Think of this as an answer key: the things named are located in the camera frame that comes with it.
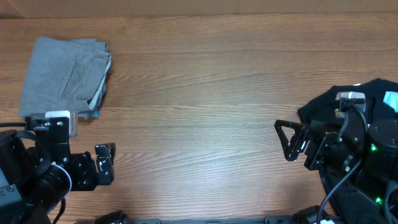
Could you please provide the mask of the grey cotton shorts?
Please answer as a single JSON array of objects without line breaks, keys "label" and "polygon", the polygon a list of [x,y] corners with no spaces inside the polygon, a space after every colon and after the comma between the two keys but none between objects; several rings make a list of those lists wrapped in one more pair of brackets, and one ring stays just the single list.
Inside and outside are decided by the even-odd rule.
[{"label": "grey cotton shorts", "polygon": [[111,63],[106,42],[39,36],[26,70],[19,116],[100,110]]}]

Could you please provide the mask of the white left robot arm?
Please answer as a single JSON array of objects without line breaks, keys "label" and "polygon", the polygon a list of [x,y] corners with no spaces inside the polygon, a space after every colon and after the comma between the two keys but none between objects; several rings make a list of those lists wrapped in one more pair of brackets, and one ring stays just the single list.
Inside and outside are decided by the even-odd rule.
[{"label": "white left robot arm", "polygon": [[23,130],[1,132],[1,223],[50,223],[71,191],[93,191],[114,180],[115,143],[72,154],[69,134]]}]

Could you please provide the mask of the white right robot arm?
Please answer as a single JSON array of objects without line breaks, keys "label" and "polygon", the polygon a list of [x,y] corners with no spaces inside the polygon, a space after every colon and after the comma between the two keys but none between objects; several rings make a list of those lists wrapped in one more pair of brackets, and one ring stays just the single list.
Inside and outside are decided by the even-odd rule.
[{"label": "white right robot arm", "polygon": [[373,124],[351,114],[311,124],[275,122],[287,161],[306,156],[320,174],[326,197],[292,223],[397,223],[397,120]]}]

